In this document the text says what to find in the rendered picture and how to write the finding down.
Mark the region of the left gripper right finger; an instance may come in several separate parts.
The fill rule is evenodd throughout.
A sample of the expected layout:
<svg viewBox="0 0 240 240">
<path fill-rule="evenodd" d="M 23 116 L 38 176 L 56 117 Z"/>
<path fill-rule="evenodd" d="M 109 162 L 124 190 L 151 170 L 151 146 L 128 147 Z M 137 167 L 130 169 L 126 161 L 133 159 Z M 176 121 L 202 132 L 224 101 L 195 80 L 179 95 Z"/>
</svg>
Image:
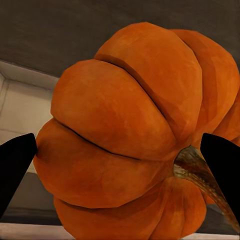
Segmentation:
<svg viewBox="0 0 240 240">
<path fill-rule="evenodd" d="M 240 224 L 240 147 L 218 135 L 204 133 L 200 151 Z"/>
</svg>

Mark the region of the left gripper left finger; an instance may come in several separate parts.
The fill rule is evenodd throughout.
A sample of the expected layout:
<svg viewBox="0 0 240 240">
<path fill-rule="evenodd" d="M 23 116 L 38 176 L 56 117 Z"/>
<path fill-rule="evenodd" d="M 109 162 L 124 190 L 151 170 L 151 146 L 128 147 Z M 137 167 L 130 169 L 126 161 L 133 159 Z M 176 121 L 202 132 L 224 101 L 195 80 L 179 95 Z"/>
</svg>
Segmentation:
<svg viewBox="0 0 240 240">
<path fill-rule="evenodd" d="M 37 153 L 33 133 L 0 145 L 0 220 Z"/>
</svg>

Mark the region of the pumpkin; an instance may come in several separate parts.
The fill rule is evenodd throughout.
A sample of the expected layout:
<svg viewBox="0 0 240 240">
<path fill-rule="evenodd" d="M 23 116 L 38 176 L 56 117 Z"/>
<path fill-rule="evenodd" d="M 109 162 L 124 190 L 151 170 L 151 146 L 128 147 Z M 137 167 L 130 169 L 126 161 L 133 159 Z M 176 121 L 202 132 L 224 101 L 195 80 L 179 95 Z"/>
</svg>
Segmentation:
<svg viewBox="0 0 240 240">
<path fill-rule="evenodd" d="M 77 240 L 180 240 L 217 204 L 240 224 L 200 151 L 204 133 L 240 147 L 240 73 L 192 30 L 133 23 L 66 69 L 33 165 Z"/>
</svg>

